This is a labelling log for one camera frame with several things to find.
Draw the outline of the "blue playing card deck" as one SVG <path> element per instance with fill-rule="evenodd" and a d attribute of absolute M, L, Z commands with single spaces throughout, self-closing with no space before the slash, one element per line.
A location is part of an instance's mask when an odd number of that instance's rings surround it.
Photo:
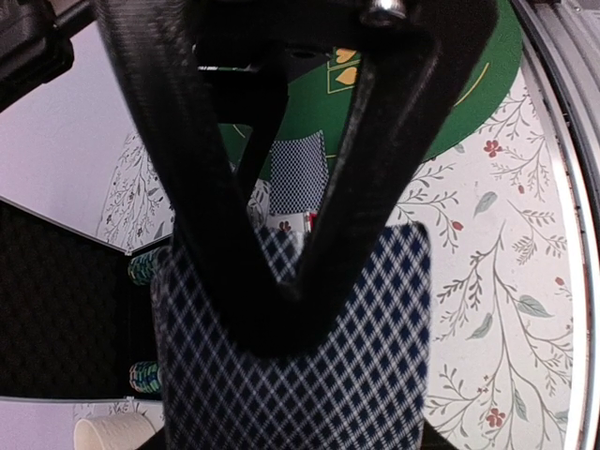
<path fill-rule="evenodd" d="M 179 244 L 151 284 L 170 449 L 417 449 L 428 386 L 430 244 L 386 227 L 325 342 L 262 359 L 218 321 Z"/>

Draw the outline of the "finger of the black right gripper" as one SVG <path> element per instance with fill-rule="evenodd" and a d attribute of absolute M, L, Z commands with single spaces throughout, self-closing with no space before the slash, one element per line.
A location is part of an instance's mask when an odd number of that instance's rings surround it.
<path fill-rule="evenodd" d="M 175 225 L 232 337 L 287 356 L 331 330 L 422 158 L 352 158 L 341 142 L 296 277 L 274 279 L 232 172 L 193 34 L 209 1 L 99 1 L 98 26 L 131 116 L 175 211 Z"/>

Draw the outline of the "aluminium poker case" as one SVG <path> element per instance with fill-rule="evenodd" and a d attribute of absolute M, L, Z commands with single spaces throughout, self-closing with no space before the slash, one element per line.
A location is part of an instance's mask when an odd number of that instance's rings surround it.
<path fill-rule="evenodd" d="M 1 394 L 135 395 L 130 367 L 157 358 L 150 292 L 123 250 L 1 204 Z"/>

